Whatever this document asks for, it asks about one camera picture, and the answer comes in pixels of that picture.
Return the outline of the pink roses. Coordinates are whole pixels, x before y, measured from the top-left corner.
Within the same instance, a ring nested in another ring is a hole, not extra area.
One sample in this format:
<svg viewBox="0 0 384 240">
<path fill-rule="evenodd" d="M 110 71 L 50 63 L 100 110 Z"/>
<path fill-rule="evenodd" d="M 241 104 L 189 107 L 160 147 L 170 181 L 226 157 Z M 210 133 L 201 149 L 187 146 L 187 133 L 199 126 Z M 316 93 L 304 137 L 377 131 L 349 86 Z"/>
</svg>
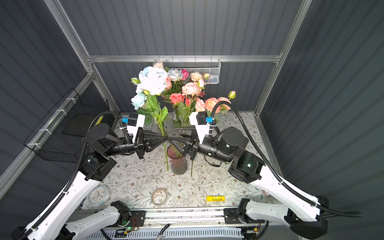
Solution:
<svg viewBox="0 0 384 240">
<path fill-rule="evenodd" d="M 157 62 L 153 67 L 164 69 L 168 73 L 167 86 L 161 93 L 165 100 L 171 102 L 173 98 L 178 96 L 194 100 L 206 95 L 205 88 L 212 76 L 209 72 L 192 72 L 190 69 L 168 68 L 163 65 L 163 62 Z"/>
</svg>

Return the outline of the purple glass vase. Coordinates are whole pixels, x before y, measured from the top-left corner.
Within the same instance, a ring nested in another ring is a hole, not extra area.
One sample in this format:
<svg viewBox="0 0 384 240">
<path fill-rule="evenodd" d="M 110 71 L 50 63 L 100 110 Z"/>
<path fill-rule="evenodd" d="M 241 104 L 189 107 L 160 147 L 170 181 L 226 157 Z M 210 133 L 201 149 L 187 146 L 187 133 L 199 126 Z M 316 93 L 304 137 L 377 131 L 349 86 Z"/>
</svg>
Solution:
<svg viewBox="0 0 384 240">
<path fill-rule="evenodd" d="M 183 175 L 187 172 L 188 162 L 175 146 L 168 147 L 167 156 L 171 159 L 171 170 L 174 174 Z"/>
</svg>

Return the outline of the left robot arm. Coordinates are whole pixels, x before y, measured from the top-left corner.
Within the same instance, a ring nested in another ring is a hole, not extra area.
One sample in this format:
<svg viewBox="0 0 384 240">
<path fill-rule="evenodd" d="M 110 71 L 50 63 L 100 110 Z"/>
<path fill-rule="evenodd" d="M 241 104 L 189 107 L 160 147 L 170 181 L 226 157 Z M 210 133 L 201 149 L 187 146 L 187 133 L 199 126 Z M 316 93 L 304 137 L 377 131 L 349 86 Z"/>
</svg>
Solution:
<svg viewBox="0 0 384 240">
<path fill-rule="evenodd" d="M 121 201 L 112 202 L 105 210 L 85 219 L 82 224 L 69 224 L 68 219 L 81 201 L 109 175 L 116 165 L 113 156 L 137 154 L 143 157 L 160 144 L 169 141 L 173 145 L 183 144 L 186 153 L 197 138 L 195 128 L 181 128 L 179 137 L 163 136 L 146 131 L 139 122 L 130 125 L 130 120 L 121 122 L 124 137 L 118 138 L 106 124 L 92 126 L 85 136 L 85 143 L 92 152 L 81 154 L 75 172 L 52 202 L 25 227 L 17 227 L 11 234 L 14 240 L 79 240 L 105 227 L 118 225 L 129 228 L 137 221 L 130 208 Z"/>
</svg>

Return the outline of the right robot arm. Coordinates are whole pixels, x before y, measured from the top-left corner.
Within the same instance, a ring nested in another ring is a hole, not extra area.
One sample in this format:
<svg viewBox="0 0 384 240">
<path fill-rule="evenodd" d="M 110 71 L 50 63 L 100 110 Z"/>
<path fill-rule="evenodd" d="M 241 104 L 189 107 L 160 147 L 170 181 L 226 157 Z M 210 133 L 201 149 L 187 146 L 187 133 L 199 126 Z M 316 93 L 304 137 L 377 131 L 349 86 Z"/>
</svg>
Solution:
<svg viewBox="0 0 384 240">
<path fill-rule="evenodd" d="M 277 205 L 268 205 L 242 199 L 238 206 L 241 220 L 280 222 L 289 226 L 295 234 L 310 240 L 328 232 L 328 221 L 322 215 L 323 208 L 329 205 L 328 199 L 299 190 L 277 174 L 267 160 L 246 151 L 250 138 L 240 130 L 229 127 L 221 131 L 216 139 L 211 139 L 207 126 L 188 129 L 190 135 L 181 134 L 169 139 L 183 156 L 194 159 L 196 154 L 202 154 L 229 163 L 228 172 L 232 177 L 271 194 L 279 201 Z"/>
</svg>

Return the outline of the light blue white rose stem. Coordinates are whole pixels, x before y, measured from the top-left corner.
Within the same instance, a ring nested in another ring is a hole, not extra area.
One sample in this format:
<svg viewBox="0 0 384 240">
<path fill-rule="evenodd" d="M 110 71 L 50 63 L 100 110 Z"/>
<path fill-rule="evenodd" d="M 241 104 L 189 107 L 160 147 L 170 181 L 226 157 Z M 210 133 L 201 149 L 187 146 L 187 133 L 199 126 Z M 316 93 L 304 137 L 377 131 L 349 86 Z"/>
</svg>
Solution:
<svg viewBox="0 0 384 240">
<path fill-rule="evenodd" d="M 138 113 L 152 117 L 163 137 L 166 135 L 164 121 L 169 111 L 166 106 L 161 106 L 158 96 L 167 88 L 167 78 L 168 73 L 164 69 L 155 67 L 145 67 L 137 78 L 131 78 L 131 83 L 136 86 L 131 104 Z"/>
</svg>

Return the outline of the flowers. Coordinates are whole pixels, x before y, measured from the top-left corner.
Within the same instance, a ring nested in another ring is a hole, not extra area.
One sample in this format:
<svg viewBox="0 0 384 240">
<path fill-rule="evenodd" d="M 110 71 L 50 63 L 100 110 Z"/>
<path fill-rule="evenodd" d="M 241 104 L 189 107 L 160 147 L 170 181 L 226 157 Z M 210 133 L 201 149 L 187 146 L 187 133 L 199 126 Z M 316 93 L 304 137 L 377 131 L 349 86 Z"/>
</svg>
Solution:
<svg viewBox="0 0 384 240">
<path fill-rule="evenodd" d="M 212 113 L 214 106 L 220 101 L 230 102 L 231 99 L 236 98 L 236 92 L 231 91 L 228 97 L 219 97 L 219 98 L 208 98 L 206 100 L 201 98 L 189 99 L 188 97 L 175 97 L 171 102 L 165 100 L 167 103 L 172 105 L 174 114 L 176 118 L 173 120 L 173 123 L 176 127 L 187 127 L 189 126 L 189 116 L 193 112 L 207 112 L 209 115 Z M 150 124 L 154 122 L 152 117 L 145 116 L 145 124 Z"/>
</svg>

